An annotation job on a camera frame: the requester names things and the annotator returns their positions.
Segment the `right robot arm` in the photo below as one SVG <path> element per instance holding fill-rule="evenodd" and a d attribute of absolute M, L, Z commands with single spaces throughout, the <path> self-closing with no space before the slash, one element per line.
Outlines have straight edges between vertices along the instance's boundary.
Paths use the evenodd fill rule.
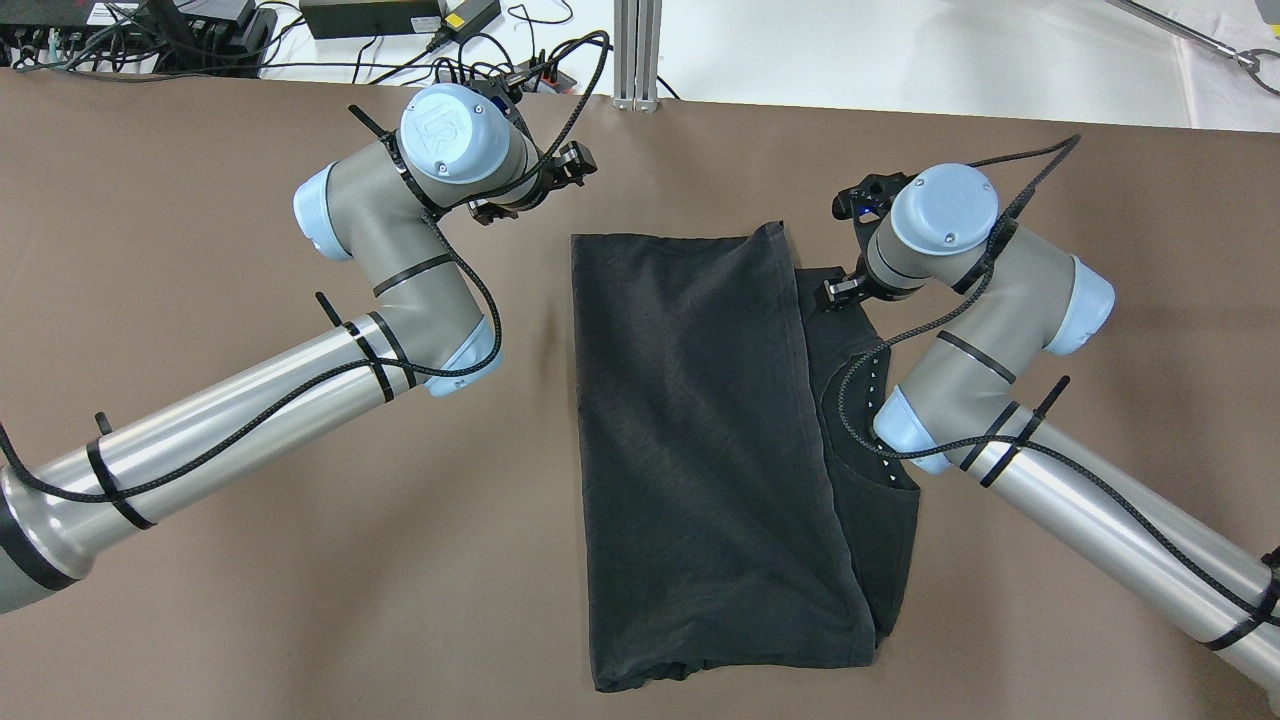
<path fill-rule="evenodd" d="M 860 249 L 854 272 L 824 281 L 823 311 L 911 297 L 937 282 L 950 313 L 879 342 L 847 366 L 838 418 L 863 448 L 929 474 L 955 468 L 1100 569 L 1160 616 L 1263 689 L 1277 707 L 1277 552 L 1252 556 L 1056 428 L 1061 377 L 1034 406 L 1012 389 L 1037 357 L 1082 348 L 1110 318 L 1116 292 L 1083 260 L 1021 224 L 1039 186 L 1080 142 L 1044 149 L 1043 168 L 1001 204 L 988 160 L 915 174 L 869 174 L 832 199 Z M 844 406 L 852 377 L 886 369 L 895 345 L 931 343 L 858 429 Z"/>

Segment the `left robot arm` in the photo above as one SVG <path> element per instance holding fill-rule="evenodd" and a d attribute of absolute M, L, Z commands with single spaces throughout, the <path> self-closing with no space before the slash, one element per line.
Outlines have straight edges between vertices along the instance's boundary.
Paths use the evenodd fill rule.
<path fill-rule="evenodd" d="M 442 233 L 462 208 L 513 219 L 598 164 L 559 133 L 541 151 L 503 90 L 420 90 L 396 128 L 360 108 L 370 145 L 294 192 L 302 234 L 356 263 L 378 306 L 143 419 L 97 434 L 41 468 L 3 439 L 1 606 L 12 612 L 83 580 L 99 556 L 238 477 L 389 404 L 435 397 L 497 369 L 502 324 L 492 291 Z"/>

